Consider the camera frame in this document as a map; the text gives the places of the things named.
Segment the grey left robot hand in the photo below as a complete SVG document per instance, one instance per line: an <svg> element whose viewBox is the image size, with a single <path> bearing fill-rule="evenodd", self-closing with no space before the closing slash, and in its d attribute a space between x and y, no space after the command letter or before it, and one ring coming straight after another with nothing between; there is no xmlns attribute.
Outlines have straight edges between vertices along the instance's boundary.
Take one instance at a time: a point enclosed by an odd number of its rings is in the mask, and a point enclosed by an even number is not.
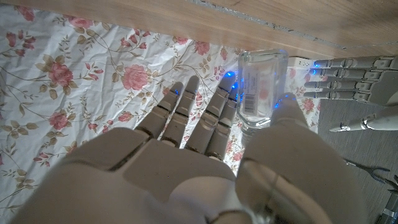
<svg viewBox="0 0 398 224"><path fill-rule="evenodd" d="M363 118L342 121L331 132L397 130L397 56L370 56L316 60L310 74L331 77L324 82L307 82L313 92L306 98L348 100L383 106Z"/></svg>

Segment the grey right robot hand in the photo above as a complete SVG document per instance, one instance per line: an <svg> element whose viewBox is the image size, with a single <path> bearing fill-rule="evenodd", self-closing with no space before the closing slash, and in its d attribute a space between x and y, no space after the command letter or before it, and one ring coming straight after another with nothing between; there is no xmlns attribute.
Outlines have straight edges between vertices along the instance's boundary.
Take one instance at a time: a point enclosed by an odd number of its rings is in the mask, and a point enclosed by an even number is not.
<svg viewBox="0 0 398 224"><path fill-rule="evenodd" d="M64 157L12 222L366 223L354 175L292 93L275 97L238 171L223 162L239 105L234 80L223 77L186 144L198 79L176 83L136 128L114 128Z"/></svg>

